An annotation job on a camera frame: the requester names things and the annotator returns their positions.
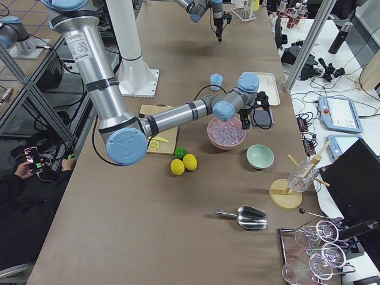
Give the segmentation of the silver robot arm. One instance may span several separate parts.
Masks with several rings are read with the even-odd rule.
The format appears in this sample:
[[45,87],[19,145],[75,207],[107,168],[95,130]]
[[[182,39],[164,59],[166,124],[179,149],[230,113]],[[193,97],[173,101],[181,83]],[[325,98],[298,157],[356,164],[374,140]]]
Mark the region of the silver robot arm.
[[198,23],[204,14],[211,8],[213,23],[216,28],[215,34],[219,42],[222,41],[223,22],[226,13],[223,11],[223,1],[201,0],[196,4],[195,1],[175,0],[188,14],[194,23]]
[[182,106],[139,118],[124,102],[125,95],[153,96],[159,72],[144,62],[132,3],[107,1],[107,9],[121,53],[121,69],[111,67],[98,31],[99,18],[91,1],[45,1],[51,28],[65,39],[85,88],[100,119],[99,132],[112,164],[139,162],[148,137],[214,114],[228,121],[257,99],[259,78],[242,74],[225,96],[208,95]]

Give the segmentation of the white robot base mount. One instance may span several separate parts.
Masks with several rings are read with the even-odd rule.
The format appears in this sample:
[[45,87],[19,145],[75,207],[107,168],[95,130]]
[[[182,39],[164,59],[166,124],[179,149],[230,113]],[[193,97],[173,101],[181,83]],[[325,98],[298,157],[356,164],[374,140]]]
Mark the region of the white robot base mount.
[[106,5],[122,60],[118,71],[122,95],[153,98],[160,71],[143,59],[132,2],[108,0]]

